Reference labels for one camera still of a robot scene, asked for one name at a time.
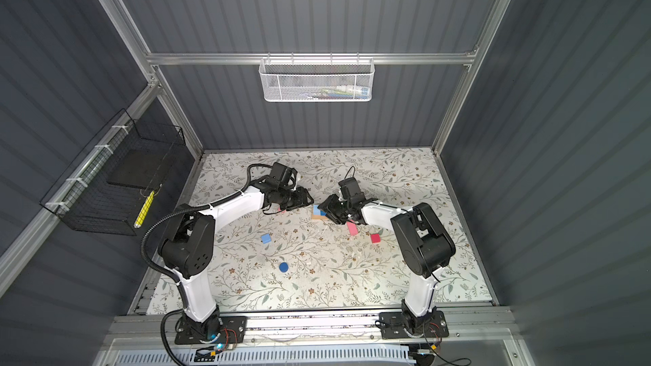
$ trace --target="floral tablecloth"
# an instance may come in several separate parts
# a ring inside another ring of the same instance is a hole
[[[200,205],[231,194],[245,182],[254,162],[280,161],[294,167],[316,203],[338,191],[349,167],[367,197],[396,206],[427,202],[456,243],[456,255],[443,274],[438,302],[490,301],[475,255],[461,229],[432,152],[426,148],[239,152],[212,154],[191,198]],[[253,178],[263,171],[253,170]],[[215,235],[208,267],[210,289],[223,311],[352,307],[397,304],[405,296],[410,270],[402,260],[395,234],[359,226],[351,236],[344,225],[313,220],[313,209],[278,215],[248,214]],[[268,233],[272,241],[263,244]],[[372,244],[370,234],[381,241]],[[289,271],[282,273],[285,262]],[[162,276],[148,314],[179,308],[171,281]]]

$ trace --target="black wire basket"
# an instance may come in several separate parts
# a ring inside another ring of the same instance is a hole
[[[74,178],[69,169],[62,174],[40,204],[75,231],[135,235],[184,147],[178,126],[129,120],[95,146]]]

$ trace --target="wire basket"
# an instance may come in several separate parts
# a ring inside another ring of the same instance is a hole
[[[135,235],[143,204],[152,203],[151,193],[163,187],[184,147],[180,127],[130,119],[106,144],[95,146],[99,151],[79,175],[59,178],[56,184],[63,183],[65,191],[53,186],[40,204],[75,231]]]
[[[274,63],[260,61],[264,99],[269,102],[367,102],[375,65]]]

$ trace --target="corrugated wall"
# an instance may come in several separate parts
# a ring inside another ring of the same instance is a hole
[[[124,0],[155,53],[472,50],[492,0]]]
[[[0,0],[0,252],[94,134],[144,88],[95,0]],[[143,119],[169,123],[155,102]],[[186,152],[148,221],[176,203]],[[59,225],[0,298],[0,363],[89,365],[146,266],[137,237]]]
[[[462,53],[493,0],[124,0],[155,53]],[[461,66],[378,66],[373,99],[273,104],[256,67],[162,67],[206,149],[429,145]]]
[[[157,101],[142,120],[170,124]],[[139,253],[142,233],[174,209],[193,163],[184,150],[137,236],[56,227],[0,300],[3,365],[93,362],[113,317],[126,313],[147,269]],[[151,253],[156,243],[152,239]]]
[[[379,65],[369,102],[267,102],[253,66],[162,67],[206,149],[431,145],[461,65]]]
[[[651,0],[514,0],[443,150],[542,365],[651,338]]]
[[[96,0],[0,0],[0,252],[145,85]]]

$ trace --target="white vent grille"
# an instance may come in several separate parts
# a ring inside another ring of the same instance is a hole
[[[323,345],[323,346],[257,346],[226,351],[212,362],[194,362],[196,349],[174,350],[180,360],[188,365],[271,365],[298,363],[356,363],[375,365],[414,364],[409,358],[409,348],[400,345]],[[174,362],[163,349],[121,350],[115,366],[173,366]]]
[[[264,98],[270,102],[370,101],[375,65],[260,62]]]

